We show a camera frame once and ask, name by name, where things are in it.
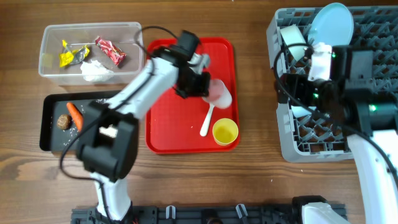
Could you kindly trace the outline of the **orange carrot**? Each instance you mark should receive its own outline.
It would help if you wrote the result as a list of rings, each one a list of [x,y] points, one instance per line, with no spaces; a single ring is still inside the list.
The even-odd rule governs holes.
[[[73,122],[75,123],[75,126],[77,127],[77,130],[80,132],[83,129],[83,115],[71,102],[67,103],[67,109],[72,117]]]

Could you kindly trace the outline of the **clear plastic waste bin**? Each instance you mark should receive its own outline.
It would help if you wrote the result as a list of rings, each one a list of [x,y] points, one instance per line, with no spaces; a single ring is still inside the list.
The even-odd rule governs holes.
[[[142,36],[135,37],[141,29],[138,22],[102,22],[85,24],[50,25],[44,30],[39,53],[38,73],[57,85],[112,85],[124,84],[133,80],[144,67],[145,55],[141,47]],[[100,36],[119,47],[126,58],[117,67],[112,60],[95,45]],[[83,62],[99,61],[113,71],[113,77],[105,82],[88,82],[83,78],[80,67],[82,62],[60,68],[59,55],[65,52],[62,40],[66,40],[71,50],[78,50],[84,45],[90,49]]]

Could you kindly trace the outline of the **white plastic spoon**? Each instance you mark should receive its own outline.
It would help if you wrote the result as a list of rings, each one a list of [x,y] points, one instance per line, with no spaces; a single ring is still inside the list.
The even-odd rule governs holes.
[[[215,108],[214,104],[210,103],[209,110],[206,114],[206,117],[205,117],[203,124],[201,126],[201,129],[200,129],[201,137],[205,137],[208,134],[208,130],[210,127],[210,121],[211,121],[211,117],[212,117],[214,108]]]

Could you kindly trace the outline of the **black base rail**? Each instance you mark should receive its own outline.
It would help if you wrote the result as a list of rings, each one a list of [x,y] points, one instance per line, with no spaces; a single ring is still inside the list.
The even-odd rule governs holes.
[[[127,213],[126,223],[205,223],[207,218],[219,218],[223,223],[298,223],[296,210],[290,205],[246,207],[240,215],[236,207],[151,207],[133,206]]]

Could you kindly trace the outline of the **white tissue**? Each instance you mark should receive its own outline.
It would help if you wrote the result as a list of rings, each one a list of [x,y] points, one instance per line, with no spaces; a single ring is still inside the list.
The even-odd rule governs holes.
[[[82,62],[80,67],[83,78],[88,82],[105,82],[113,77],[113,71],[104,67],[99,61]]]

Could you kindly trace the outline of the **light blue plate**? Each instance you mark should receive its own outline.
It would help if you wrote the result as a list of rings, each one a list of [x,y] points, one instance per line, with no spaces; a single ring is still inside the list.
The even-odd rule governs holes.
[[[353,32],[354,20],[349,9],[342,3],[334,2],[325,6],[315,16],[308,32],[308,43],[349,45]]]

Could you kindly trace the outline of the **black waste tray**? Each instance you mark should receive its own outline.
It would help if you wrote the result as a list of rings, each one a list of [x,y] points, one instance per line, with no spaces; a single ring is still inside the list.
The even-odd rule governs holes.
[[[73,103],[81,114],[91,101],[105,103],[119,93],[119,90],[95,91],[83,93],[63,93],[49,95],[44,99],[39,146],[43,151],[62,152],[65,146],[78,134],[73,122],[66,130],[57,127],[57,120],[63,114],[69,114],[66,104]]]

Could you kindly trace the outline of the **yellow cup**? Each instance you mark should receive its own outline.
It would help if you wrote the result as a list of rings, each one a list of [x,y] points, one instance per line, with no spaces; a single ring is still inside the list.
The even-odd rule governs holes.
[[[222,118],[213,125],[212,135],[218,145],[227,146],[238,138],[239,128],[232,119]]]

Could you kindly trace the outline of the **blue bowl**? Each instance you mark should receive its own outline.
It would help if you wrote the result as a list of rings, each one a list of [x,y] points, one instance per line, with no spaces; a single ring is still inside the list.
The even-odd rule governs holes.
[[[306,110],[302,106],[291,106],[291,110],[295,118],[301,118],[312,114],[310,111]]]

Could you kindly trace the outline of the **red snack wrapper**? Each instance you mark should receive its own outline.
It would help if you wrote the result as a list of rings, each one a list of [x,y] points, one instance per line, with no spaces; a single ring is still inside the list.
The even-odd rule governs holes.
[[[97,36],[94,42],[95,45],[98,46],[117,67],[127,56],[126,53],[124,53],[119,47],[115,46],[110,40],[104,40],[100,36]]]

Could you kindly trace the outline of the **grey dishwasher rack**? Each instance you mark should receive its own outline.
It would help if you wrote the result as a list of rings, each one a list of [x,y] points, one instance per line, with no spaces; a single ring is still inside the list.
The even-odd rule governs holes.
[[[376,91],[397,93],[397,6],[348,6],[354,32],[350,44],[374,50],[373,79]],[[295,24],[308,42],[308,32],[323,7],[281,8],[276,10],[267,30],[271,68],[279,75],[306,75],[310,65],[304,58],[295,61],[290,52],[276,60],[284,45],[280,30]],[[288,162],[333,162],[352,158],[340,128],[311,115],[295,118],[289,103],[278,102],[276,109],[283,158]]]

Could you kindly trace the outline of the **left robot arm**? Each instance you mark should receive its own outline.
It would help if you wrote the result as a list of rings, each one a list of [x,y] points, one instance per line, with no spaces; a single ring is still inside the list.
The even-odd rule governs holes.
[[[132,220],[132,202],[125,177],[132,169],[139,137],[139,121],[169,89],[182,98],[208,95],[208,54],[171,45],[154,50],[144,69],[117,95],[101,104],[91,102],[84,115],[76,157],[96,185],[95,219],[102,223]]]

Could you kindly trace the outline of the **red serving tray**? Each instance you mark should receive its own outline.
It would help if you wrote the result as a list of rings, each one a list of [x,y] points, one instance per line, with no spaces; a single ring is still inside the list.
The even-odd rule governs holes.
[[[216,108],[213,111],[210,125],[221,118],[229,118],[239,124],[233,45],[223,37],[203,37],[201,42],[203,53],[210,56],[210,65],[206,70],[212,79],[222,80],[232,96],[229,108]],[[212,130],[205,137],[200,136],[208,109],[209,104],[202,98],[183,99],[174,89],[167,90],[146,115],[147,147],[156,154],[224,152],[234,149],[240,137],[227,146],[220,146],[215,142]]]

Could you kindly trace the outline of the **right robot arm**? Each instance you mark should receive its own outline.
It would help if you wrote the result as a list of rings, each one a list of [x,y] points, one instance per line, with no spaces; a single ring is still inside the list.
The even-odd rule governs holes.
[[[290,44],[312,64],[308,75],[276,73],[282,100],[339,127],[358,171],[367,223],[397,223],[397,95],[377,91],[373,51],[350,45]]]

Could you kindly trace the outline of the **yellow silver wrapper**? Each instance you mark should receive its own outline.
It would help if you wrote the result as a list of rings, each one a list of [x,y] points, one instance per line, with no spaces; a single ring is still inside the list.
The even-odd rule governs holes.
[[[82,61],[84,61],[84,59],[90,53],[90,49],[87,47],[87,45],[84,45],[82,48],[78,50],[71,50],[66,40],[62,40],[62,45],[65,49],[65,52],[59,55],[60,68],[66,67],[67,65],[79,64]]]

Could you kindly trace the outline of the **brown food scrap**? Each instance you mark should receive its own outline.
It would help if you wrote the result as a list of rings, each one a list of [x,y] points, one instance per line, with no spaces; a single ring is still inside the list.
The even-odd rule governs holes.
[[[58,117],[57,127],[61,130],[69,129],[72,123],[72,117],[68,114],[62,114]]]

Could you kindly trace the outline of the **white rice pile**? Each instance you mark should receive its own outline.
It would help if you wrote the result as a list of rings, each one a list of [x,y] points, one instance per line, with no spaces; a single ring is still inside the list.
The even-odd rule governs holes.
[[[77,102],[67,101],[66,104],[65,104],[65,108],[67,109],[67,103],[68,103],[68,102],[73,103],[73,104],[77,107],[77,109],[80,111],[80,113],[83,115],[83,124],[84,124],[84,123],[85,123],[85,122],[84,122],[84,115],[85,115],[85,113],[86,113],[86,111],[85,111],[86,109],[85,109],[85,108],[87,108],[88,105],[89,105],[92,101],[95,101],[96,103],[99,103],[99,104],[104,104],[107,100],[106,100],[106,99],[84,100],[84,101],[78,100]],[[66,130],[71,130],[71,131],[70,131],[70,136],[71,136],[71,137],[73,137],[74,133],[75,133],[75,134],[80,133],[80,132],[77,130],[77,127],[75,126],[75,123],[73,122],[73,120],[72,120],[72,123],[71,123],[70,128],[69,128],[69,129],[66,129]],[[110,138],[115,138],[115,137],[116,137],[116,134],[118,133],[118,131],[116,130],[116,128],[115,128],[112,124],[109,125],[108,127],[100,127],[99,130],[100,130],[100,133],[102,133],[102,134],[104,134],[105,136],[110,137]]]

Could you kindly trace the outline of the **green bowl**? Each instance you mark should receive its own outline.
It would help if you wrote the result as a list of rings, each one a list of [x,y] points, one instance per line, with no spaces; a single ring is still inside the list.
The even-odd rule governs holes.
[[[282,40],[284,41],[283,47],[285,47],[286,45],[306,43],[301,31],[295,24],[282,28],[280,30],[280,34]],[[304,46],[289,47],[289,52],[293,56],[295,61],[299,61],[305,55]]]

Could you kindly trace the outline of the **pink cup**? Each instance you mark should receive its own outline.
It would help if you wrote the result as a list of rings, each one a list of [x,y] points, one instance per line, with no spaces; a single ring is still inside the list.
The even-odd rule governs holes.
[[[220,109],[226,109],[232,104],[232,96],[222,80],[210,80],[208,96],[202,99]]]

